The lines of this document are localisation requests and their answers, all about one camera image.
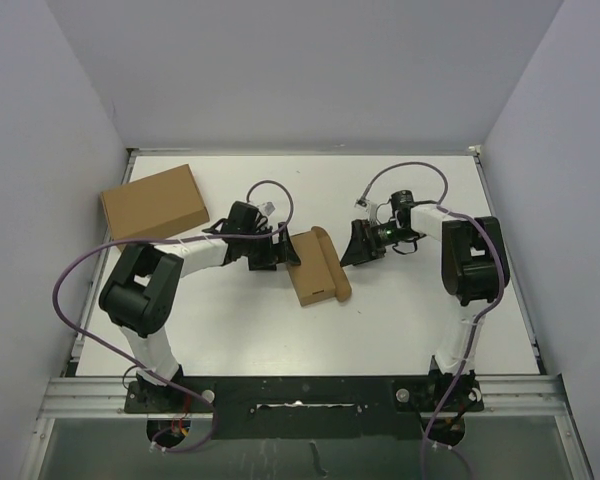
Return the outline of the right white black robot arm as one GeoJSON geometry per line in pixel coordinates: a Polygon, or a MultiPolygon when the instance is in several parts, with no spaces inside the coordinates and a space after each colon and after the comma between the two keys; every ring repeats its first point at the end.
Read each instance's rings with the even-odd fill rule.
{"type": "Polygon", "coordinates": [[[504,296],[510,280],[499,220],[452,212],[432,200],[417,201],[409,190],[389,199],[391,216],[380,223],[371,213],[351,222],[351,237],[340,259],[342,267],[379,260],[401,243],[418,247],[422,239],[440,243],[441,280],[458,302],[436,349],[424,385],[426,400],[444,409],[461,399],[478,400],[474,364],[485,317],[504,296]]]}

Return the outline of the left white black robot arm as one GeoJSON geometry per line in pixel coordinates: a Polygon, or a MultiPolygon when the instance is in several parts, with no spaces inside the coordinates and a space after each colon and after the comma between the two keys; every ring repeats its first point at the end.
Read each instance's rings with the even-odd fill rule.
{"type": "Polygon", "coordinates": [[[123,333],[142,366],[138,380],[149,385],[149,401],[162,411],[183,398],[182,367],[166,332],[182,278],[224,267],[246,258],[251,271],[274,270],[279,264],[299,266],[288,229],[273,228],[266,212],[236,201],[229,215],[203,230],[203,239],[189,244],[137,243],[124,247],[99,297],[99,307],[123,333]]]}

